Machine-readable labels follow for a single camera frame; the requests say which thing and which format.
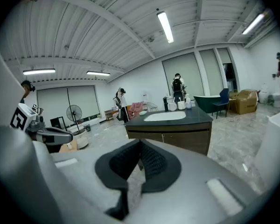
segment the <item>cardboard box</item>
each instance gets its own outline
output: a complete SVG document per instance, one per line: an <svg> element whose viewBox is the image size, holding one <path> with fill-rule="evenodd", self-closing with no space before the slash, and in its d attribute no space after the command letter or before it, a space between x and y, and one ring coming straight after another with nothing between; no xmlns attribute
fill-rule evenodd
<svg viewBox="0 0 280 224"><path fill-rule="evenodd" d="M72 148L69 149L69 147L67 146L67 144L63 144L60 148L60 153L67 153L67 152L73 152L73 151L77 151L77 140L73 140L72 142L70 142Z"/></svg>
<svg viewBox="0 0 280 224"><path fill-rule="evenodd" d="M232 93L230 102L232 110L238 114L247 114L256 111L257 94L255 90L242 90L240 93Z"/></svg>

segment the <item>standing fan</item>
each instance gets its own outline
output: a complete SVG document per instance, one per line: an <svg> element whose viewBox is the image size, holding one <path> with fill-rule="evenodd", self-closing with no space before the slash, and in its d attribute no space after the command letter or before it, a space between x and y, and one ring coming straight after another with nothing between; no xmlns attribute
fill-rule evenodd
<svg viewBox="0 0 280 224"><path fill-rule="evenodd" d="M80 133L80 129L77 123L77 120L81 119L82 117L82 110L77 105L70 105L66 110L66 115L69 118L69 120L76 122L78 131Z"/></svg>

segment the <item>blue chair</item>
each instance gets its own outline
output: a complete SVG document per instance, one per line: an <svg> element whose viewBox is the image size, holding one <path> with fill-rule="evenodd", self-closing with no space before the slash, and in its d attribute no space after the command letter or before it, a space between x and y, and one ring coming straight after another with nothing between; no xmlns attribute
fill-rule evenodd
<svg viewBox="0 0 280 224"><path fill-rule="evenodd" d="M218 110L220 106L223 105L227 105L229 103L229 89L228 88L224 88L221 92L220 92L220 96L221 96L221 100L219 102L215 102L213 103L213 105L215 105L217 107L217 116L216 119L218 118Z"/></svg>

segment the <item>wooden cabinet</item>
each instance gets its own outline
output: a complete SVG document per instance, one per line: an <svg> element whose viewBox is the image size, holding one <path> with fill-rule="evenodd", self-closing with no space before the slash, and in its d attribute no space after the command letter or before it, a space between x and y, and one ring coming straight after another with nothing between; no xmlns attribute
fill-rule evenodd
<svg viewBox="0 0 280 224"><path fill-rule="evenodd" d="M163 142L161 133L138 133L138 132L127 132L129 139L150 139L159 142Z"/></svg>
<svg viewBox="0 0 280 224"><path fill-rule="evenodd" d="M163 133L164 143L207 155L209 131Z"/></svg>
<svg viewBox="0 0 280 224"><path fill-rule="evenodd" d="M150 139L207 155L211 122L183 126L126 126L129 139Z"/></svg>

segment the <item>black pants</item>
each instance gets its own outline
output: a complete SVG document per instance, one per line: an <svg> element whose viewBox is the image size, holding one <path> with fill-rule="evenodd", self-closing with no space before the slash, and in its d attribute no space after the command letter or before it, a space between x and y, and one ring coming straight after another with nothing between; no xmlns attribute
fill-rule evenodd
<svg viewBox="0 0 280 224"><path fill-rule="evenodd" d="M181 91L175 91L173 94L173 97L175 98L175 102L179 102L179 98L181 98L181 101L183 101L183 93Z"/></svg>
<svg viewBox="0 0 280 224"><path fill-rule="evenodd" d="M121 115L123 116L123 121L125 123L129 121L126 107L121 107Z"/></svg>

